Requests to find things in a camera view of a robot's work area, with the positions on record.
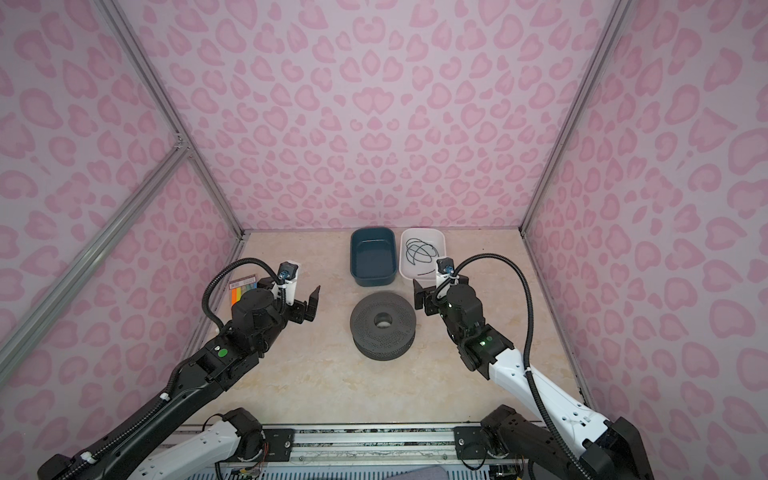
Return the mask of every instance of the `pink wallpaper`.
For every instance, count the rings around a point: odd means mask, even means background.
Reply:
[[[0,5],[0,345],[169,150],[88,0]]]
[[[768,3],[641,2],[531,237],[657,478],[768,477]]]
[[[518,225],[612,0],[122,6],[247,228]]]
[[[163,388],[232,245],[182,165],[0,392],[0,477],[37,478]]]

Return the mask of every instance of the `black cable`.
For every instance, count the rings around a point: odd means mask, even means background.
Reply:
[[[523,478],[523,472],[525,471],[525,457],[515,454],[515,477]]]
[[[420,238],[409,238],[406,242],[406,259],[411,265],[416,265],[416,262],[430,263],[432,262],[432,259],[438,255],[439,253],[434,245],[427,243]]]
[[[224,331],[224,322],[221,321],[221,319],[216,316],[215,313],[213,313],[210,309],[210,306],[208,305],[208,302],[210,301],[210,295],[214,292],[214,288],[216,288],[216,285],[219,284],[221,280],[224,279],[225,276],[232,270],[235,270],[239,266],[248,265],[249,263],[256,264],[263,268],[267,274],[274,280],[274,282],[278,285],[283,285],[284,280],[279,278],[274,270],[270,268],[269,265],[264,263],[262,260],[259,260],[257,258],[241,258],[238,261],[232,262],[226,267],[224,267],[223,270],[221,270],[213,280],[208,283],[208,286],[205,289],[205,292],[203,292],[203,313],[205,313],[205,316],[207,316],[211,322],[216,323],[216,326],[219,327],[219,332],[222,333]]]
[[[454,270],[453,275],[458,276],[458,272],[460,272],[462,268],[474,262],[475,260],[480,260],[481,258],[494,258],[496,260],[500,260],[509,265],[515,271],[515,273],[518,274],[518,277],[520,277],[520,282],[523,284],[523,291],[525,292],[525,303],[528,308],[528,334],[525,336],[525,348],[523,349],[523,367],[525,368],[525,378],[528,380],[528,388],[531,389],[531,396],[536,403],[536,408],[538,408],[539,415],[541,415],[541,419],[544,420],[544,423],[552,435],[555,443],[558,444],[563,453],[566,454],[568,459],[571,460],[576,469],[582,474],[582,476],[584,476],[584,478],[587,480],[593,480],[592,476],[584,469],[571,448],[568,446],[568,444],[565,443],[565,440],[563,440],[563,437],[560,435],[557,426],[555,426],[554,422],[552,422],[552,418],[550,418],[549,412],[547,412],[547,407],[544,405],[544,402],[541,401],[538,388],[536,388],[536,381],[534,381],[533,371],[531,370],[531,345],[533,345],[533,299],[531,298],[531,289],[528,287],[528,281],[525,279],[525,275],[523,274],[522,270],[520,270],[520,267],[517,266],[517,264],[509,258],[498,255],[497,253],[479,253],[461,262]],[[440,285],[438,289],[435,290],[435,298],[437,297],[437,292],[440,291],[448,281],[450,281],[450,279],[447,279]]]
[[[207,426],[208,426],[208,422],[210,422],[210,420],[211,420],[213,417],[221,417],[221,419],[222,419],[222,420],[224,420],[224,415],[221,415],[220,413],[214,413],[213,415],[211,415],[210,417],[208,417],[208,420],[206,420],[205,422],[203,422],[203,428],[202,428],[202,429],[200,429],[200,433],[202,433],[202,432],[205,432],[205,427],[207,427]]]
[[[483,452],[482,453],[482,462],[480,462],[480,465],[477,465],[477,466],[473,467],[471,465],[467,465],[467,462],[465,462],[463,458],[459,458],[459,460],[462,461],[464,466],[466,468],[469,468],[473,472],[478,471],[480,468],[482,468],[483,465],[485,465],[485,460],[488,458],[488,451],[485,449],[485,445],[483,445],[481,442],[468,443],[467,445],[464,445],[464,448],[462,449],[462,453],[461,453],[461,455],[459,455],[459,457],[463,457],[464,456],[464,451],[467,448],[472,447],[472,446],[476,446],[476,445],[480,446],[482,448],[482,452]]]
[[[288,300],[286,299],[286,289],[278,288],[277,291],[280,292],[280,314],[282,315],[288,304]]]
[[[224,477],[221,475],[221,462],[214,463],[214,471],[216,472],[216,480],[224,480]]]

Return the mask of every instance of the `dark blue plastic bin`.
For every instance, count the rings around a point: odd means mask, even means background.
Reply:
[[[397,275],[394,232],[386,227],[355,230],[350,242],[349,271],[360,286],[392,283]]]

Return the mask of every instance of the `dark gray round container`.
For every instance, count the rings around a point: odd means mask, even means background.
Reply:
[[[355,306],[349,328],[363,355],[374,360],[392,360],[411,348],[416,335],[416,313],[400,295],[373,293]]]

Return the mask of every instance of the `marble floor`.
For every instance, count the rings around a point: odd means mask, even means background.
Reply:
[[[398,243],[401,232],[395,229]],[[358,286],[349,273],[351,233],[250,235],[241,257],[260,258],[274,269],[284,260],[302,264],[296,298],[305,300],[322,285],[317,318],[313,323],[290,323],[256,368],[189,422],[202,423],[213,413],[237,407],[250,410],[262,423],[477,422],[502,403],[533,419],[514,397],[464,367],[439,316],[416,312],[415,341],[398,359],[377,362],[357,350],[349,331],[354,306],[380,290],[412,301],[412,284],[398,274],[388,286]],[[444,233],[448,255],[456,263],[476,253],[493,252],[520,266],[530,283],[535,308],[531,363],[578,398],[573,372],[519,232]],[[249,265],[235,270],[233,278],[250,273],[265,275],[259,267]],[[479,260],[462,274],[469,277],[482,300],[487,323],[522,347],[527,326],[525,297],[512,269],[495,260]],[[228,299],[218,315],[224,322],[231,318]]]

